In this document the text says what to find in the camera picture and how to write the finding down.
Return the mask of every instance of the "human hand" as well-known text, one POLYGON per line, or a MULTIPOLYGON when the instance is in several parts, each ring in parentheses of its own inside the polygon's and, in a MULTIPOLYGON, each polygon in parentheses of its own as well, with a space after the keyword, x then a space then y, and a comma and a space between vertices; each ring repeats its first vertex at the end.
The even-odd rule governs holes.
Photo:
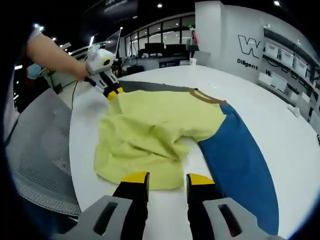
POLYGON ((74 68, 74 74, 77 81, 82 82, 86 77, 90 77, 89 72, 86 69, 86 62, 77 61, 74 68))

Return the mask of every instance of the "person's arm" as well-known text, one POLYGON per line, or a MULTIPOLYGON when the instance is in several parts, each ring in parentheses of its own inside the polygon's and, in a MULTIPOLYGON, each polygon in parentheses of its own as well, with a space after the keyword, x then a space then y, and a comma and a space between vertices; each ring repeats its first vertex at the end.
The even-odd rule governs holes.
POLYGON ((27 43, 26 55, 43 68, 71 74, 77 80, 84 80, 89 76, 84 62, 77 61, 42 33, 27 43))

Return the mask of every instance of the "computer monitor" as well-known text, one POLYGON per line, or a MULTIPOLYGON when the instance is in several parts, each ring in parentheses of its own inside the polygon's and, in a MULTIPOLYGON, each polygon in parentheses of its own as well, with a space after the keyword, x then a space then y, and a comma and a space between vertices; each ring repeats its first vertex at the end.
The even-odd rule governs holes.
POLYGON ((146 43, 144 45, 144 49, 147 54, 162 54, 164 52, 165 45, 160 42, 146 43))
POLYGON ((185 44, 166 44, 165 47, 168 55, 185 54, 187 52, 185 44))

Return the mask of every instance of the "blue cloth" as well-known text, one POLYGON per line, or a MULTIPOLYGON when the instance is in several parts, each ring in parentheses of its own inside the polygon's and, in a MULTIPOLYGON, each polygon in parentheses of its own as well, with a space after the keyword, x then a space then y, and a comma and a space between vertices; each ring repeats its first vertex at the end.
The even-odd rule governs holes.
POLYGON ((29 79, 36 79, 41 73, 41 67, 38 64, 34 63, 28 66, 27 73, 29 79))
POLYGON ((278 201, 266 161, 236 110, 220 107, 226 119, 214 136, 198 143, 212 178, 224 197, 253 213, 265 232, 277 235, 278 201))

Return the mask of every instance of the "desk chair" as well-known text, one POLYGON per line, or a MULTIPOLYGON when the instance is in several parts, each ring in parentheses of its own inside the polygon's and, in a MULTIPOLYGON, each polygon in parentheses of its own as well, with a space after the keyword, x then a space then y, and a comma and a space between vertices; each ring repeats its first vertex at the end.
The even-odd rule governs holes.
POLYGON ((195 51, 193 55, 193 58, 196 59, 196 64, 200 66, 207 66, 210 57, 211 53, 205 51, 195 51))
POLYGON ((6 155, 17 192, 45 209, 81 213, 70 170, 71 109, 49 88, 23 112, 7 142, 6 155))

